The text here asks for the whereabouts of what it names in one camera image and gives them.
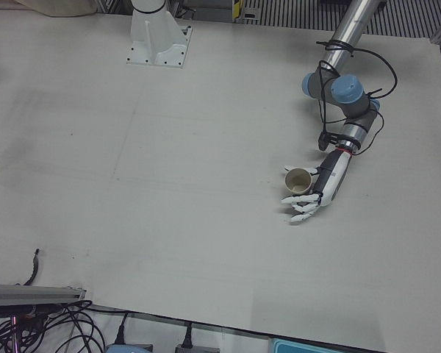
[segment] grated floor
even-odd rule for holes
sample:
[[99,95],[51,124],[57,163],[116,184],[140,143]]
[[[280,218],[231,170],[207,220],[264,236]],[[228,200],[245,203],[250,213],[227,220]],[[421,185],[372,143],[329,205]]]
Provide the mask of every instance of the grated floor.
[[[334,31],[347,6],[321,4],[320,0],[246,0],[258,8],[258,21],[246,24]],[[366,33],[396,37],[431,37],[441,24],[441,0],[389,0],[367,26]]]

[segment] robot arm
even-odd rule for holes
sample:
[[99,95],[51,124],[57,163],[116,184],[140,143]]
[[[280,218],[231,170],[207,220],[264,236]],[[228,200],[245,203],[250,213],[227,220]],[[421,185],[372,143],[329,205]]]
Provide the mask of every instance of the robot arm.
[[[354,75],[340,76],[339,71],[350,57],[351,51],[344,48],[355,46],[368,25],[370,17],[377,10],[380,0],[353,0],[348,11],[326,44],[326,53],[314,73],[306,75],[302,82],[304,93],[324,103],[341,108],[345,123],[339,134],[326,131],[326,125],[319,137],[319,148],[324,151],[332,143],[335,150],[317,168],[307,168],[311,177],[318,176],[311,190],[297,188],[304,193],[296,193],[297,185],[288,185],[291,197],[282,200],[290,204],[298,215],[292,222],[303,221],[320,207],[333,201],[345,177],[351,158],[362,147],[379,111],[379,102],[364,92],[362,84]],[[288,175],[295,170],[286,167]]]

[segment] white table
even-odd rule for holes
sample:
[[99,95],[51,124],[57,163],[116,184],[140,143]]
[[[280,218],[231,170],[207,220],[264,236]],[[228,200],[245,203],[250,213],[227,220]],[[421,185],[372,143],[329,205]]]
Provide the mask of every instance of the white table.
[[[98,304],[441,352],[438,48],[362,38],[400,78],[385,130],[293,226],[282,167],[325,156],[300,83],[331,33],[195,22],[171,69],[126,64],[130,21],[0,11],[0,283],[25,281],[39,247],[37,285]],[[392,82],[362,54],[347,68]]]

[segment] wire bundle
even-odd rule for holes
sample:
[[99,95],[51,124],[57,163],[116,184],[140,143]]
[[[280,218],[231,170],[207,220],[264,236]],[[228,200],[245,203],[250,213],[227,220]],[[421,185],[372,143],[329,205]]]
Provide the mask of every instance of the wire bundle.
[[31,318],[26,317],[25,319],[18,320],[18,324],[15,326],[12,326],[10,320],[2,322],[0,324],[0,352],[12,352],[12,334],[15,332],[19,332],[21,336],[21,352],[34,353],[39,349],[47,332],[65,324],[73,324],[74,328],[72,329],[71,336],[57,347],[56,353],[63,352],[64,347],[78,340],[82,342],[82,347],[77,353],[104,353],[106,346],[104,336],[95,325],[93,319],[85,311],[109,314],[127,314],[131,312],[100,310],[89,307],[91,304],[90,300],[65,304],[62,306],[62,311],[56,315],[37,314]]
[[[353,56],[354,51],[360,51],[366,54],[370,54],[374,57],[377,57],[378,59],[380,59],[390,70],[392,77],[393,77],[393,84],[392,87],[384,94],[381,94],[379,96],[374,96],[375,93],[378,93],[380,91],[382,91],[382,88],[379,88],[377,90],[371,91],[366,93],[367,96],[369,97],[369,99],[380,99],[380,98],[384,98],[387,97],[388,95],[390,95],[395,88],[397,87],[398,84],[398,77],[397,77],[397,73],[395,72],[395,69],[390,65],[390,63],[384,58],[382,57],[380,54],[376,53],[375,51],[372,50],[368,50],[368,49],[363,49],[363,48],[355,48],[352,45],[342,42],[340,40],[329,40],[328,42],[316,42],[316,44],[320,44],[322,46],[325,46],[325,50],[327,51],[347,51],[350,53],[351,57]],[[338,71],[328,62],[326,62],[325,60],[321,60],[318,64],[318,73],[319,73],[319,77],[320,77],[320,97],[321,97],[321,101],[323,104],[320,103],[320,99],[318,100],[318,107],[320,110],[320,119],[322,121],[323,124],[323,128],[322,128],[322,132],[320,134],[320,137],[322,137],[323,135],[328,137],[328,141],[330,141],[333,137],[336,137],[337,134],[332,134],[330,132],[327,131],[326,126],[328,124],[335,124],[341,121],[345,121],[348,118],[343,118],[340,120],[336,120],[336,121],[327,121],[326,120],[326,97],[325,97],[325,86],[326,84],[331,80],[331,79],[327,79],[327,81],[323,81],[323,77],[322,77],[322,70],[326,69],[328,71],[333,72],[336,76],[339,76],[340,74],[338,73]],[[359,156],[360,154],[363,154],[364,152],[366,152],[374,143],[374,140],[376,139],[377,135],[383,130],[384,125],[385,125],[385,120],[384,120],[384,116],[378,111],[378,110],[374,110],[369,108],[368,111],[373,111],[376,112],[376,114],[381,118],[382,121],[382,125],[381,127],[377,130],[377,132],[374,134],[373,138],[371,139],[371,142],[369,143],[369,145],[367,145],[367,147],[365,149],[363,149],[361,152],[355,153],[353,152],[352,155],[353,156]]]

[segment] red ring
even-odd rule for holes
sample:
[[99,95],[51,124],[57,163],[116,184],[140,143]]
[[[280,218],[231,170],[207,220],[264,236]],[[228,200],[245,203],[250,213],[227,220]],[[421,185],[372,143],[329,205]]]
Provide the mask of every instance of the red ring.
[[350,154],[351,156],[353,155],[349,150],[347,150],[347,149],[342,149],[342,148],[340,148],[340,147],[337,147],[337,148],[335,149],[335,151],[343,151],[343,152],[346,152],[346,153]]

